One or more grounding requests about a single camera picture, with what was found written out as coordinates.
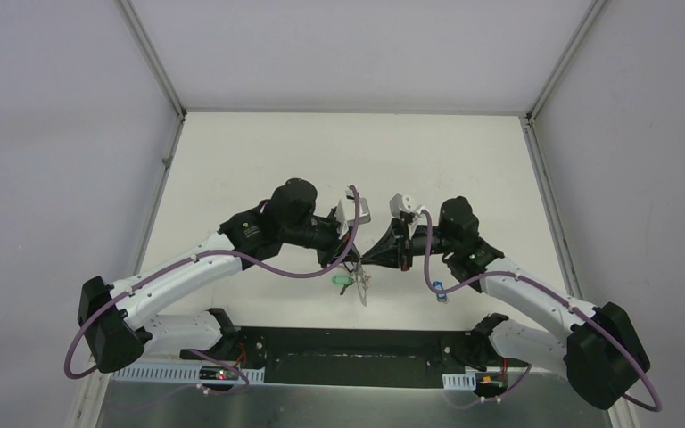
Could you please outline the green key tag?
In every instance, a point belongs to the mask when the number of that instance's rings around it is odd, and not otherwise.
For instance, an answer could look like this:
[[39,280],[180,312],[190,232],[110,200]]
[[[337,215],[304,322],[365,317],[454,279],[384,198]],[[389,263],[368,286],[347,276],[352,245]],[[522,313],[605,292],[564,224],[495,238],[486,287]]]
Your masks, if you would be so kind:
[[354,284],[354,279],[352,276],[347,274],[334,275],[332,277],[332,283],[339,285],[341,287],[339,294],[344,295],[347,289]]

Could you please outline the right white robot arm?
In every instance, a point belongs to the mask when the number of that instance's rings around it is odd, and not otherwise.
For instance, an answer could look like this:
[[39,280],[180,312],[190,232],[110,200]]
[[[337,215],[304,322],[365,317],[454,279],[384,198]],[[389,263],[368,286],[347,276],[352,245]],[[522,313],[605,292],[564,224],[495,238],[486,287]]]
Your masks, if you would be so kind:
[[485,241],[479,219],[464,196],[442,203],[438,218],[407,195],[390,201],[392,222],[361,260],[409,270],[424,258],[429,290],[447,295],[463,288],[500,300],[536,323],[520,324],[493,313],[467,334],[469,366],[483,369],[501,358],[521,360],[567,380],[591,406],[608,410],[625,399],[647,411],[663,403],[649,380],[647,352],[627,312],[555,291]]

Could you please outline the metal crescent keyring plate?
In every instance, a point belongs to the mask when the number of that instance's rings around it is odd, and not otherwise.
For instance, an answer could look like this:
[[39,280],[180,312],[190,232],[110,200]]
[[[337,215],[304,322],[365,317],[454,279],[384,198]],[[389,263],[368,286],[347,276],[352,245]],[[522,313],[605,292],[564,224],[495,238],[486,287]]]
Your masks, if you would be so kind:
[[357,288],[359,301],[365,308],[367,306],[367,291],[369,289],[370,276],[366,273],[360,262],[355,264],[351,276],[353,277],[354,284]]

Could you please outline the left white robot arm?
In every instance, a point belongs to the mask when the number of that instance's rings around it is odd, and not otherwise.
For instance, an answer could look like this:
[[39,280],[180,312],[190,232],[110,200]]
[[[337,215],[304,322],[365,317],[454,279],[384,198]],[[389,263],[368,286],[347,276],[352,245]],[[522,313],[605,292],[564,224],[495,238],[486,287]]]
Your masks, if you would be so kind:
[[370,220],[367,201],[354,185],[326,217],[316,215],[316,187],[290,178],[266,200],[233,215],[218,230],[169,262],[107,283],[95,276],[82,285],[78,332],[66,351],[70,379],[130,366],[160,350],[205,351],[215,360],[235,353],[236,337],[210,312],[163,316],[161,311],[219,279],[260,268],[311,279],[347,261],[359,228]]

